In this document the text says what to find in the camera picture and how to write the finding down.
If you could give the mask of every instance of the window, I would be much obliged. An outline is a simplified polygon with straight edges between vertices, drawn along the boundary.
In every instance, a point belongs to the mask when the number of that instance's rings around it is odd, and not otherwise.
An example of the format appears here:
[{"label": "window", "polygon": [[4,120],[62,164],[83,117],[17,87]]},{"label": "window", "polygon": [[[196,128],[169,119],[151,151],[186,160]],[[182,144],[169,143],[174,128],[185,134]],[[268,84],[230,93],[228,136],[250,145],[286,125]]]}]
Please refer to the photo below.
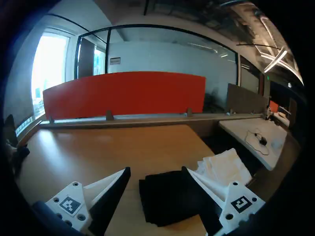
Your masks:
[{"label": "window", "polygon": [[254,93],[259,92],[259,75],[261,72],[241,56],[241,87]]},{"label": "window", "polygon": [[69,38],[43,33],[32,70],[31,92],[35,119],[44,114],[43,91],[65,82],[65,62]]},{"label": "window", "polygon": [[100,51],[97,46],[94,49],[93,75],[105,74],[105,52]]},{"label": "window", "polygon": [[29,124],[31,124],[33,122],[33,117],[29,117],[26,121],[24,121],[16,130],[15,133],[17,136],[19,136],[20,133],[22,133],[22,131],[28,127]]}]

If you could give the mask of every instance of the white wall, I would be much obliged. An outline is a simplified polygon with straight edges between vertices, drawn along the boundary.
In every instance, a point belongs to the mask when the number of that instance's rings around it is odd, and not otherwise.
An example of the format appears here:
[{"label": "white wall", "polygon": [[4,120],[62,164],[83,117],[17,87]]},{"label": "white wall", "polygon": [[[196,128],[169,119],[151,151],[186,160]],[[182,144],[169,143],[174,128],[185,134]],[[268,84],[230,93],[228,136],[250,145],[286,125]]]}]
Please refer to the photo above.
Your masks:
[{"label": "white wall", "polygon": [[225,108],[228,83],[236,84],[236,63],[205,50],[167,42],[119,42],[109,46],[109,58],[120,57],[120,65],[108,72],[165,71],[206,77],[206,92],[217,93]]}]

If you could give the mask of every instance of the red desk divider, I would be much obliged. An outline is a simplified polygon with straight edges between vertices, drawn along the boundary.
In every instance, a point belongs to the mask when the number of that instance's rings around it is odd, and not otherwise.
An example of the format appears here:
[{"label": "red desk divider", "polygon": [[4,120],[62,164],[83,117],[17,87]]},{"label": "red desk divider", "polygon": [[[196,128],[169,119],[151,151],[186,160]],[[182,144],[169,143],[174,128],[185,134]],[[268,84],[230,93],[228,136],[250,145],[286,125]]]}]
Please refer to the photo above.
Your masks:
[{"label": "red desk divider", "polygon": [[206,78],[170,72],[121,72],[69,81],[43,92],[46,117],[202,112]]}]

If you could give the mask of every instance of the wooden panel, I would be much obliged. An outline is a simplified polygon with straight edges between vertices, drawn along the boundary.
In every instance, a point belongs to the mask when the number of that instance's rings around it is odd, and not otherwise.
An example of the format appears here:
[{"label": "wooden panel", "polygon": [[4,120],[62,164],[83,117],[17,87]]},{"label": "wooden panel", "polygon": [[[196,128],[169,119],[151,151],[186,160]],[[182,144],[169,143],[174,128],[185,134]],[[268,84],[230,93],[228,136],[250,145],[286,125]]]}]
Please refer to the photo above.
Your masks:
[{"label": "wooden panel", "polygon": [[72,181],[90,184],[126,166],[131,177],[106,235],[205,235],[195,216],[157,227],[146,223],[139,179],[186,166],[213,152],[186,125],[125,129],[39,130],[28,142],[18,185],[29,203],[47,201]]},{"label": "wooden panel", "polygon": [[206,78],[170,72],[86,77],[44,90],[46,117],[202,112]]},{"label": "wooden panel", "polygon": [[263,113],[268,99],[237,85],[228,85],[226,111],[232,109],[236,113]]}]

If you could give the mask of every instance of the wooden desk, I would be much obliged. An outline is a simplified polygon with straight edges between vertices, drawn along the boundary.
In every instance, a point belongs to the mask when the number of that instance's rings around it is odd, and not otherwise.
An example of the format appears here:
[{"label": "wooden desk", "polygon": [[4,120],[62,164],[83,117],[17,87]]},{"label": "wooden desk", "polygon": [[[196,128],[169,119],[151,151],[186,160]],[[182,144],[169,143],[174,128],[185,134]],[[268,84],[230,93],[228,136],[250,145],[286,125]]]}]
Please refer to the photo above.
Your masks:
[{"label": "wooden desk", "polygon": [[47,201],[70,182],[90,184],[129,166],[131,177],[106,235],[205,235],[195,216],[167,227],[146,223],[139,179],[146,175],[197,169],[214,155],[186,125],[124,129],[41,129],[28,142],[18,185],[26,200]]},{"label": "wooden desk", "polygon": [[[287,132],[282,127],[261,118],[220,121],[219,125],[243,144],[268,170],[273,170],[287,136]],[[251,132],[261,132],[261,135],[267,139],[266,146],[259,144],[257,137]]]}]

